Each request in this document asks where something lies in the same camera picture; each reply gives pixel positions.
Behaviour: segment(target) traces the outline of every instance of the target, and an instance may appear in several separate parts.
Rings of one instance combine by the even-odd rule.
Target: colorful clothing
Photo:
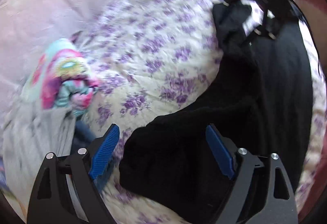
[[[62,38],[52,43],[27,80],[22,97],[41,100],[43,109],[72,106],[76,117],[91,104],[99,82],[74,45]]]

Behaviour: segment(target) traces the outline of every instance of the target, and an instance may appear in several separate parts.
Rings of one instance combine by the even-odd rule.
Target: black garment
[[[216,79],[193,104],[155,118],[125,144],[121,185],[191,223],[207,223],[233,185],[205,141],[210,123],[252,154],[278,153],[294,190],[299,182],[313,104],[308,55],[298,22],[280,27],[276,40],[252,34],[245,41],[242,23],[250,14],[241,2],[214,6],[224,51]]]

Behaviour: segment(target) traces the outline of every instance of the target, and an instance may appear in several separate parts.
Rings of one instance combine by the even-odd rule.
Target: gray blanket
[[[7,185],[26,210],[45,155],[70,154],[75,121],[70,108],[42,110],[38,103],[21,99],[7,115],[2,130]]]

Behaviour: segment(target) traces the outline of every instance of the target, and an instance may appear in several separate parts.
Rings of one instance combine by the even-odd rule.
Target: white fabric with purple flowers
[[[215,79],[223,55],[212,21],[212,6],[218,1],[111,0],[92,29],[76,43],[102,80],[84,121],[97,136],[112,123],[120,127],[114,152],[116,166],[102,193],[118,223],[185,223],[170,209],[123,189],[118,163],[124,143],[136,128],[191,104]],[[259,7],[255,12],[262,15]],[[254,23],[260,22],[260,16],[255,19],[249,19],[245,29],[253,29]],[[315,80],[320,91],[315,101],[323,110],[324,79]],[[309,155],[320,155],[325,120],[320,118],[317,125],[319,129],[312,128],[315,133],[310,140],[315,138],[318,146],[310,148]],[[311,164],[312,171],[317,163]]]

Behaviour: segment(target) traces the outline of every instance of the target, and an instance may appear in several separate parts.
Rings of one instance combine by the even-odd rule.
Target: blue gripper pad
[[[113,125],[108,131],[108,135],[104,139],[103,143],[99,147],[98,151],[92,157],[91,170],[89,176],[92,180],[103,175],[107,171],[110,165],[112,153],[119,140],[119,127]]]
[[[207,126],[205,135],[207,143],[218,163],[221,172],[223,175],[226,175],[230,180],[232,180],[235,176],[234,160],[231,153],[221,140],[221,135],[213,124]]]

